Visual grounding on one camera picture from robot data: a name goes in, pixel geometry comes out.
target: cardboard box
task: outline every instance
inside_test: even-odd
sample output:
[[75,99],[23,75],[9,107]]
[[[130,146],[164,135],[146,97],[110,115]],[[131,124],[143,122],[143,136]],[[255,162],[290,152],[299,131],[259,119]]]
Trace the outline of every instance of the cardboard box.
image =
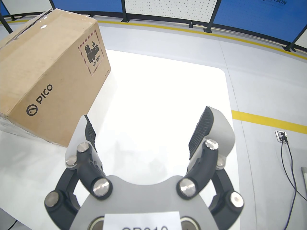
[[111,68],[97,20],[54,11],[0,41],[0,130],[67,147]]

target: silver screw cap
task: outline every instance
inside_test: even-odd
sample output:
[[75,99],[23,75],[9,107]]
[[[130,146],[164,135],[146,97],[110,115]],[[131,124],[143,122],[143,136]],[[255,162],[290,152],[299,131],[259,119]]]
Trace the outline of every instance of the silver screw cap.
[[205,145],[206,145],[208,148],[210,148],[211,150],[216,150],[216,149],[218,149],[218,143],[217,143],[215,140],[213,140],[213,139],[207,139],[207,140],[205,141]]
[[240,208],[244,205],[243,198],[237,192],[233,192],[230,195],[230,202],[237,208]]
[[107,179],[97,180],[93,186],[93,192],[96,196],[104,196],[110,189],[110,183]]
[[66,160],[66,165],[72,167],[73,165],[76,164],[76,162],[77,162],[77,155],[71,155]]
[[188,196],[188,197],[194,196],[194,194],[196,193],[195,183],[193,183],[188,178],[183,178],[179,182],[179,187],[180,187],[181,193],[185,196]]
[[77,146],[77,151],[83,153],[90,148],[90,144],[87,142],[82,142]]
[[217,157],[217,163],[216,166],[220,169],[224,168],[226,165],[226,161],[224,157],[221,157],[220,155]]
[[53,207],[57,204],[59,200],[59,195],[56,191],[50,192],[45,198],[45,205],[47,207]]

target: yellow floor stripe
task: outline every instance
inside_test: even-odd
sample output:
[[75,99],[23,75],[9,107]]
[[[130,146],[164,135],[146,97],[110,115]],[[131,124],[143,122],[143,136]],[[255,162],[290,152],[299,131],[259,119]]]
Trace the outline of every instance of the yellow floor stripe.
[[[28,20],[16,20],[16,21],[8,21],[8,23],[19,23],[19,22],[27,22]],[[167,29],[167,30],[175,30],[175,31],[181,31],[181,32],[189,32],[189,33],[195,33],[195,34],[202,34],[202,35],[209,35],[209,36],[214,36],[214,37],[219,37],[219,38],[225,38],[225,39],[231,39],[231,40],[236,40],[244,43],[249,43],[253,45],[258,45],[262,47],[266,47],[269,49],[273,49],[279,52],[283,52],[289,55],[293,55],[302,59],[307,60],[307,57],[304,57],[302,55],[298,55],[296,53],[292,52],[287,52],[281,48],[278,47],[273,47],[245,39],[240,39],[240,38],[235,38],[235,37],[230,37],[230,36],[224,36],[220,34],[211,34],[211,33],[205,33],[205,32],[199,32],[195,30],[190,30],[190,29],[182,29],[182,28],[175,28],[175,27],[169,27],[169,26],[161,26],[161,25],[152,25],[152,24],[137,24],[137,23],[123,23],[123,22],[115,22],[115,21],[104,21],[104,20],[98,20],[99,23],[104,23],[104,24],[125,24],[125,25],[133,25],[133,26],[142,26],[142,27],[151,27],[151,28],[159,28],[159,29]],[[265,116],[258,116],[250,113],[245,113],[245,112],[240,112],[240,111],[232,111],[232,118],[236,120],[241,120],[241,121],[247,121],[250,123],[255,123],[259,125],[265,125],[265,126],[272,126],[276,127],[279,129],[284,129],[288,131],[293,131],[293,132],[300,132],[307,134],[307,126],[287,122],[287,121],[282,121],[270,117],[265,117]]]
[[258,115],[254,115],[254,114],[250,114],[246,112],[240,112],[240,111],[235,111],[235,110],[232,110],[231,112],[232,112],[233,119],[307,134],[307,126],[303,126],[303,125],[299,125],[299,124],[295,124],[295,123],[291,123],[287,121],[282,121],[282,120],[278,120],[278,119],[274,119],[270,117],[258,116]]
[[[8,21],[8,23],[19,23],[19,22],[27,22],[27,21],[28,20],[16,20],[16,21]],[[174,31],[181,31],[181,32],[189,32],[189,33],[195,33],[195,34],[214,36],[214,37],[219,37],[219,38],[224,38],[224,39],[231,39],[231,40],[240,41],[240,42],[244,42],[244,43],[248,43],[248,44],[252,44],[252,45],[266,47],[266,48],[269,48],[269,49],[272,49],[272,50],[275,50],[275,51],[279,51],[279,52],[282,52],[282,53],[286,53],[286,54],[307,60],[307,57],[304,57],[302,55],[299,55],[299,54],[296,54],[296,53],[293,53],[293,52],[287,52],[284,49],[282,49],[281,47],[274,47],[274,46],[265,45],[265,44],[257,43],[257,42],[250,41],[250,40],[225,36],[225,35],[221,35],[221,34],[205,33],[205,32],[200,32],[200,31],[195,31],[195,30],[175,28],[175,27],[162,26],[162,25],[153,25],[153,24],[123,23],[123,22],[105,21],[105,20],[98,20],[98,22],[104,23],[104,24],[124,24],[124,25],[159,28],[159,29],[174,30]]]

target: metal bolt head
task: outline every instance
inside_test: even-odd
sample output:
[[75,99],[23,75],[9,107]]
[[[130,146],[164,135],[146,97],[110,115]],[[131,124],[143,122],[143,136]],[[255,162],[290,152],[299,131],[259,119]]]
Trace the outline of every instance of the metal bolt head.
[[185,196],[188,196],[188,197],[194,196],[194,194],[196,193],[195,183],[193,183],[188,178],[183,178],[179,182],[179,187],[180,187],[181,193]]
[[199,230],[196,221],[189,217],[182,217],[180,219],[182,230]]
[[93,192],[96,196],[104,196],[110,189],[110,183],[107,179],[97,180],[93,186]]
[[83,153],[90,148],[90,144],[87,142],[82,142],[77,146],[77,151]]
[[59,200],[59,194],[56,191],[50,192],[45,198],[45,205],[47,207],[53,207]]
[[220,169],[224,168],[226,165],[226,161],[224,157],[221,157],[220,155],[217,157],[217,163],[216,166]]
[[76,162],[77,162],[77,155],[71,155],[66,160],[66,165],[72,167],[73,165],[76,164]]
[[216,149],[218,149],[218,143],[217,143],[215,140],[213,140],[213,139],[207,139],[207,140],[205,141],[205,145],[206,145],[209,149],[211,149],[211,150],[216,150]]
[[240,208],[244,205],[243,198],[237,192],[233,192],[230,195],[230,202],[237,208]]

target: black rubber grip pad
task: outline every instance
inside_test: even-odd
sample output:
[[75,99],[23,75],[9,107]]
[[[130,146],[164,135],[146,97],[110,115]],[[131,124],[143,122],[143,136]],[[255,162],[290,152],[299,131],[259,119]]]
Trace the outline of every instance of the black rubber grip pad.
[[95,138],[96,138],[96,133],[92,127],[92,124],[88,118],[87,115],[85,115],[85,118],[87,120],[87,124],[86,124],[86,127],[85,127],[85,138],[86,140],[90,141],[95,149],[95,151],[97,152],[96,150],[96,147],[95,147]]
[[209,134],[212,125],[213,113],[209,107],[206,107],[189,142],[190,160],[203,138]]

